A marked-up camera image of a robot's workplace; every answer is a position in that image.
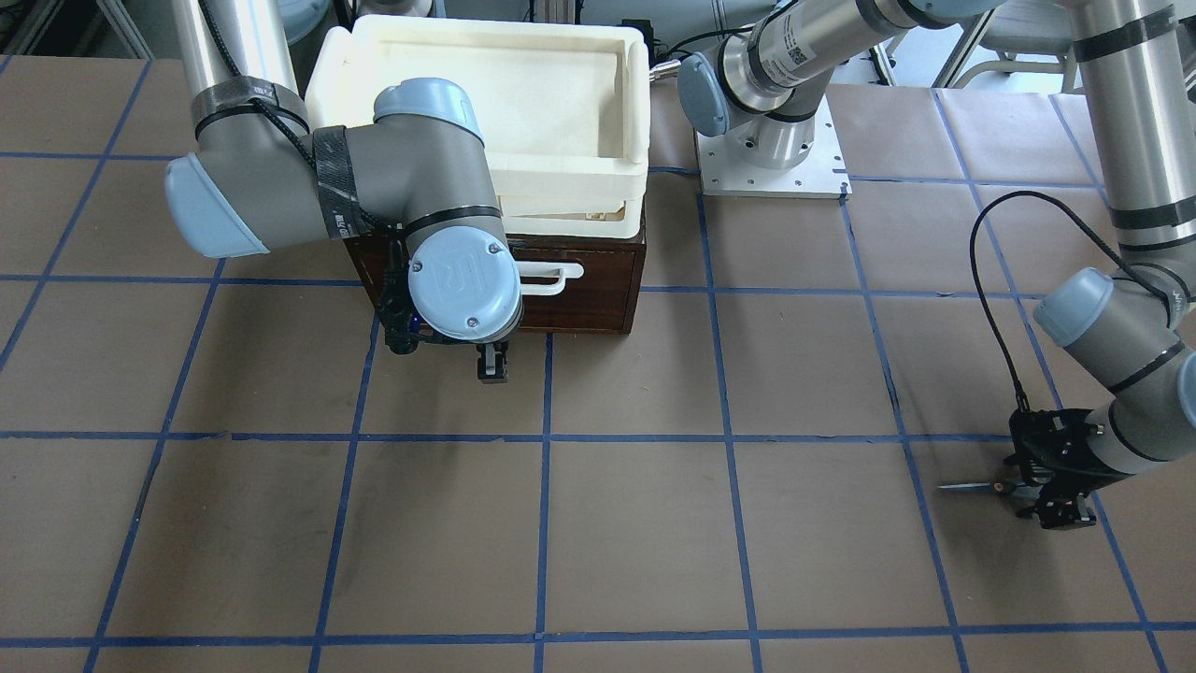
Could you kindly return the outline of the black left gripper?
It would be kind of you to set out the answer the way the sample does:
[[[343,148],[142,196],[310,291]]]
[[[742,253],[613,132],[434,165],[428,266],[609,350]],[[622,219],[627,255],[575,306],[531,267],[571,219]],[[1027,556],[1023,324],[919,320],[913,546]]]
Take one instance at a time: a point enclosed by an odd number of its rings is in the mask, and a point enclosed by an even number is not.
[[[1090,438],[1100,435],[1088,421],[1088,408],[1060,410],[1014,410],[1009,417],[1014,452],[1006,465],[1019,469],[1029,487],[1044,487],[1060,479],[1064,489],[1076,487],[1073,501],[1039,497],[1018,508],[1021,520],[1038,521],[1046,531],[1068,531],[1076,525],[1096,525],[1098,516],[1090,507],[1090,491],[1112,482],[1112,469],[1104,465],[1090,448]]]

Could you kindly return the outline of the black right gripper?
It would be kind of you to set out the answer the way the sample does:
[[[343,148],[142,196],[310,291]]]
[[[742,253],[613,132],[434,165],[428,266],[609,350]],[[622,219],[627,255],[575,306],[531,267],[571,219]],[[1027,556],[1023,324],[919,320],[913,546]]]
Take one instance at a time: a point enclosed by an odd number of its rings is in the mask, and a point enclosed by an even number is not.
[[[376,314],[383,328],[386,348],[397,356],[414,353],[425,342],[435,345],[464,344],[464,341],[453,339],[431,328],[431,323],[419,316],[407,282],[404,251],[388,253],[380,295],[376,301]],[[476,378],[480,383],[508,383],[508,342],[484,342],[476,345],[478,353]]]

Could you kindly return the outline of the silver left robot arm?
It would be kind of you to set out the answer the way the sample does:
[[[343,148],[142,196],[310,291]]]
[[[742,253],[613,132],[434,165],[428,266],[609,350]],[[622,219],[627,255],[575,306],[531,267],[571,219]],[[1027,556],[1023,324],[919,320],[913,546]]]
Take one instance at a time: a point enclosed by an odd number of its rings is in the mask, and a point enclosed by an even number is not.
[[[1107,390],[1102,408],[1030,408],[1009,353],[1017,481],[991,490],[1023,498],[1021,519],[1046,531],[1090,527],[1090,496],[1192,454],[1192,127],[1182,24],[1171,1],[1064,1],[1068,51],[1088,106],[1107,246],[1062,208],[1111,261],[1082,268],[1035,307],[1038,328]],[[803,161],[835,65],[908,33],[990,13],[995,1],[777,1],[654,77],[675,77],[692,131],[738,137],[745,161],[773,172]]]

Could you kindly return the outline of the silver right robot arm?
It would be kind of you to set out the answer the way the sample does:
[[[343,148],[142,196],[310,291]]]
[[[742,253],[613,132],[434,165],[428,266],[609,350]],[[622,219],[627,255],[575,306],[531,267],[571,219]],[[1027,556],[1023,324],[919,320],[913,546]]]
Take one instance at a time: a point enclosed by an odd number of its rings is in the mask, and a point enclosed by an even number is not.
[[[389,349],[471,344],[478,378],[504,383],[520,270],[465,90],[407,79],[377,94],[368,124],[317,127],[277,4],[175,1],[173,16],[197,146],[167,163],[164,191],[189,246],[230,259],[382,235]]]

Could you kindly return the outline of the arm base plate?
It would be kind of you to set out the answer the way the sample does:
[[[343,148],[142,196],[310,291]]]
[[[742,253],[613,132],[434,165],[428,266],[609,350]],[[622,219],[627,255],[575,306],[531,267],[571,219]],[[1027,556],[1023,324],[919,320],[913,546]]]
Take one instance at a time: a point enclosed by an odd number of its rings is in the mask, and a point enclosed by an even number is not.
[[[826,98],[813,118],[759,118],[724,136],[695,136],[706,194],[840,198],[853,188]]]

